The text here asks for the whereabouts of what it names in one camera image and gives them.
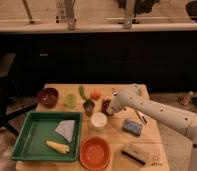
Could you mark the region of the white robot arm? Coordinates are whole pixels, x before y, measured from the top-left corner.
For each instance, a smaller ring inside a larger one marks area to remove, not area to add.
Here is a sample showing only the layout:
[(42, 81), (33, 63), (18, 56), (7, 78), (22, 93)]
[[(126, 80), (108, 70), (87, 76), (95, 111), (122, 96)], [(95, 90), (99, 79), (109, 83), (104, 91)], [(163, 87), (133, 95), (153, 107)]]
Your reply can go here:
[(138, 90), (137, 84), (120, 89), (111, 99), (107, 113), (114, 115), (129, 107), (187, 137), (192, 141), (188, 171), (197, 171), (197, 113), (145, 99), (139, 95)]

